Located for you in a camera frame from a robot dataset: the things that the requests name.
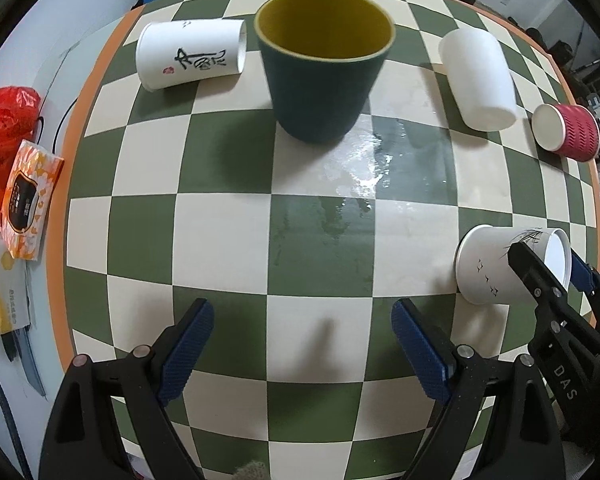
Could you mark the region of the white calligraphy paper cup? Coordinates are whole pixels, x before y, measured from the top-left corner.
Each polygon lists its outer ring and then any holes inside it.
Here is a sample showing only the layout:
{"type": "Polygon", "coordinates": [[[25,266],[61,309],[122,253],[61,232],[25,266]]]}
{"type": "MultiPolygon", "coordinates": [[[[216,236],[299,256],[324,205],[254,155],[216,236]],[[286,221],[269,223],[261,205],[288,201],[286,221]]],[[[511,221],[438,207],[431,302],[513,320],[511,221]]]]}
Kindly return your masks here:
{"type": "Polygon", "coordinates": [[[147,91],[239,75],[247,53],[243,20],[214,18],[149,23],[137,40],[135,63],[147,91]]]}
{"type": "Polygon", "coordinates": [[[470,304],[513,304],[531,298],[508,264],[509,247],[518,242],[526,243],[562,287],[569,288],[571,247],[562,229],[482,224],[464,236],[455,256],[457,287],[470,304]]]}

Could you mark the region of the red ribbed paper cup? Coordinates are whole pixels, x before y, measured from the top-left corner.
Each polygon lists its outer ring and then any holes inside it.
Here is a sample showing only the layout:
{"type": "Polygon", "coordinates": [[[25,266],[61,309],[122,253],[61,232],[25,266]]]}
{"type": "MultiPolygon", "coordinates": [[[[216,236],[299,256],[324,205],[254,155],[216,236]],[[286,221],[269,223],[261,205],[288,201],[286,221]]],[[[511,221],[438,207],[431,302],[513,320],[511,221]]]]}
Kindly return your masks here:
{"type": "Polygon", "coordinates": [[[579,104],[542,104],[532,114],[534,140],[548,152],[577,162],[589,162],[600,150],[600,127],[579,104]]]}

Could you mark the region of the plain white cup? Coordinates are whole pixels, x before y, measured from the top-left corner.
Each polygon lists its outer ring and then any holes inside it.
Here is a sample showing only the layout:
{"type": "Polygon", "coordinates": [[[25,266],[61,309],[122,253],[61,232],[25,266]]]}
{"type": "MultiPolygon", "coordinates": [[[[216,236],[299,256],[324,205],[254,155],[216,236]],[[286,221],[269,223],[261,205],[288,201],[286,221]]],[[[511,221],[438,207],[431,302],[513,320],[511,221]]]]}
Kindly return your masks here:
{"type": "Polygon", "coordinates": [[[460,117],[469,128],[500,131],[517,120],[513,78],[498,40],[484,29],[464,27],[439,44],[460,117]]]}

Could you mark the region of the lying white calligraphy paper cup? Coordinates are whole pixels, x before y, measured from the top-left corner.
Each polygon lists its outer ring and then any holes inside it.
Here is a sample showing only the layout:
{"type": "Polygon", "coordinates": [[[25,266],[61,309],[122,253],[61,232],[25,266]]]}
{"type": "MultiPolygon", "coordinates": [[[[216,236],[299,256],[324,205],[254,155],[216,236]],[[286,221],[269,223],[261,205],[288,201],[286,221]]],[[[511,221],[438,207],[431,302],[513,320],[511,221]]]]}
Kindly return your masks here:
{"type": "Polygon", "coordinates": [[[135,63],[147,91],[239,75],[247,53],[243,20],[214,18],[149,23],[137,40],[135,63]]]}

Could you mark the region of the dark green yellow-lined cup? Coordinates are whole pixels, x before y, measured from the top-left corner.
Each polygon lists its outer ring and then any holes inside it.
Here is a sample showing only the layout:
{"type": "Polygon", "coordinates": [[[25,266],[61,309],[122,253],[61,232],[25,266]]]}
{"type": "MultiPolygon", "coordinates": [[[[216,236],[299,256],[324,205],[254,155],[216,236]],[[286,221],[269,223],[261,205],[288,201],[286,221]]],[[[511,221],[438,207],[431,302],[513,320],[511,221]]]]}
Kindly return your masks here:
{"type": "Polygon", "coordinates": [[[253,28],[275,118],[306,143],[353,128],[396,40],[372,0],[268,0],[253,28]]]}

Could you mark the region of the yellow floral tissue pack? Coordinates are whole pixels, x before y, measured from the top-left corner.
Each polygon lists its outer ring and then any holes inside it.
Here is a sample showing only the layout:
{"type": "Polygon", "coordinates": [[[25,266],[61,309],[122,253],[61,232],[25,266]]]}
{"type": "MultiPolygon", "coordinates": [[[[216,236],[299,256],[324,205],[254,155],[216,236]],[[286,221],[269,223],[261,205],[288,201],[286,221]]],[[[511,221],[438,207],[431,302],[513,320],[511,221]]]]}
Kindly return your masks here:
{"type": "Polygon", "coordinates": [[[14,259],[0,235],[0,335],[30,324],[26,265],[14,259]]]}

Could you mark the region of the orange wet wipes pack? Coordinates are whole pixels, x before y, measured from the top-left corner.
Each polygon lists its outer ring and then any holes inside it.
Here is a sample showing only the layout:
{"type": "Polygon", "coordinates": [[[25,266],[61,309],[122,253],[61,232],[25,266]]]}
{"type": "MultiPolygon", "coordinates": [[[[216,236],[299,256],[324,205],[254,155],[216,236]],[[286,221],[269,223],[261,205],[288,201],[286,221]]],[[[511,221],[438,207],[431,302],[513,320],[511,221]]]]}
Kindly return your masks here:
{"type": "Polygon", "coordinates": [[[1,208],[0,232],[12,258],[34,261],[50,199],[64,160],[22,140],[10,170],[1,208]]]}

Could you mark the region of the green white checkered tablecloth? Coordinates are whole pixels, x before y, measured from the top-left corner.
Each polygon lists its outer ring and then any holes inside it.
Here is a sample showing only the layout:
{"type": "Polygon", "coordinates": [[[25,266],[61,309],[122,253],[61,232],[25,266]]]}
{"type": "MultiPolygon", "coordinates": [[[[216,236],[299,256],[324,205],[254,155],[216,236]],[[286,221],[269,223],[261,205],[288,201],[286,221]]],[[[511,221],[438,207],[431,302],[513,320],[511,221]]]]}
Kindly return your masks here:
{"type": "Polygon", "coordinates": [[[548,226],[595,262],[590,168],[535,147],[530,114],[566,99],[550,58],[453,0],[372,0],[396,41],[334,145],[276,122],[255,42],[239,76],[142,87],[135,49],[148,23],[251,21],[265,1],[157,0],[108,52],[68,163],[73,348],[124,356],[207,298],[211,337],[168,407],[206,477],[256,460],[276,479],[392,478],[434,422],[393,335],[393,303],[411,298],[482,356],[524,352],[532,305],[468,304],[457,245],[478,224],[548,226]],[[517,103],[507,129],[460,117],[439,44],[464,27],[501,45],[517,103]]]}

